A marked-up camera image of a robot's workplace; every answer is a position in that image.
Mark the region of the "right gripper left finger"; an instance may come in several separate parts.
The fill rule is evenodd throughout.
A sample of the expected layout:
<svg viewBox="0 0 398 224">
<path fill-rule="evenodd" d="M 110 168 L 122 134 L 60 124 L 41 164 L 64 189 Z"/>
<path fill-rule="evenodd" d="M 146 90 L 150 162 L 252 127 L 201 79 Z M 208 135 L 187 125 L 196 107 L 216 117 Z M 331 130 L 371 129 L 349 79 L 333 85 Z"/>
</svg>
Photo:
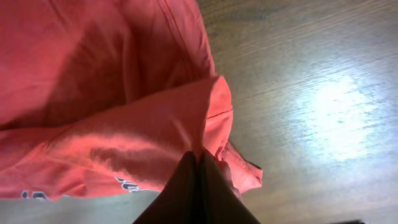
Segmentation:
<svg viewBox="0 0 398 224">
<path fill-rule="evenodd" d="M 189 224 L 195 192 L 195 155 L 188 151 L 158 197 L 134 224 Z"/>
</svg>

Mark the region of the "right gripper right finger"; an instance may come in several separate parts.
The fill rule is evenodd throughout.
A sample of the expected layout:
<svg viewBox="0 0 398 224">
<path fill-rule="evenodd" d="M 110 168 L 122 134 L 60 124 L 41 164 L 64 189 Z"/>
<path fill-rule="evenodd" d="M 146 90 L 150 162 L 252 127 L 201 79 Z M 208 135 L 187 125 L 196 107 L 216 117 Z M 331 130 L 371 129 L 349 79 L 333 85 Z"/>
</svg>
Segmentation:
<svg viewBox="0 0 398 224">
<path fill-rule="evenodd" d="M 219 161 L 205 151 L 199 169 L 205 223 L 259 224 L 242 203 L 227 162 Z"/>
</svg>

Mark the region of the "red soccer print t-shirt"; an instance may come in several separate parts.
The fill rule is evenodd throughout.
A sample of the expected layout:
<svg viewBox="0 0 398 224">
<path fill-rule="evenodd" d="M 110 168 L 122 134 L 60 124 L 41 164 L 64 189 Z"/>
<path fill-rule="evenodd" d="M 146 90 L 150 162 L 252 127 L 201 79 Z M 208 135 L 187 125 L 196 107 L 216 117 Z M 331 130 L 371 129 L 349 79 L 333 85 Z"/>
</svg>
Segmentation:
<svg viewBox="0 0 398 224">
<path fill-rule="evenodd" d="M 259 188 L 232 123 L 196 1 L 1 2 L 2 198 L 161 191 L 187 151 Z"/>
</svg>

